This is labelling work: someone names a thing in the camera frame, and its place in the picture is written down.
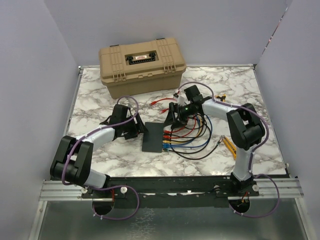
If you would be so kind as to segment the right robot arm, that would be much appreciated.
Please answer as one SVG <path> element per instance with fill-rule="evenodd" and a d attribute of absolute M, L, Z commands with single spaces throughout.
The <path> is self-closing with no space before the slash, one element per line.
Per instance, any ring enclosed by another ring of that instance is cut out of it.
<path fill-rule="evenodd" d="M 190 116 L 196 114 L 226 121 L 236 146 L 235 167 L 230 175 L 229 189 L 236 196 L 242 195 L 254 181 L 254 151 L 266 134 L 260 116 L 250 103 L 232 105 L 216 100 L 214 96 L 204 97 L 196 85 L 186 88 L 184 93 L 189 103 L 171 102 L 164 125 L 171 126 L 172 129 L 181 128 L 186 125 Z"/>

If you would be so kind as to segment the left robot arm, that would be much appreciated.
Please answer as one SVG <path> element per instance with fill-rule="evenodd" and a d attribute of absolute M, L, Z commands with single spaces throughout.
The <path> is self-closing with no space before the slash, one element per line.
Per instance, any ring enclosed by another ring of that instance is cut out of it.
<path fill-rule="evenodd" d="M 147 129 L 138 112 L 122 104 L 113 107 L 112 114 L 92 131 L 72 137 L 65 135 L 58 145 L 50 166 L 52 179 L 65 185 L 91 187 L 97 196 L 106 197 L 111 190 L 109 175 L 91 169 L 95 150 L 118 138 L 136 138 Z"/>

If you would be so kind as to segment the dark grey network switch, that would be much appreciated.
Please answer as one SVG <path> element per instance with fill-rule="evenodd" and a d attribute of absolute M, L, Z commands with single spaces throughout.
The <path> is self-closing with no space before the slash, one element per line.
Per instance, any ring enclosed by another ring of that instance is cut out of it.
<path fill-rule="evenodd" d="M 146 131 L 143 133 L 142 151 L 161 153 L 163 149 L 164 124 L 160 122 L 146 122 Z"/>

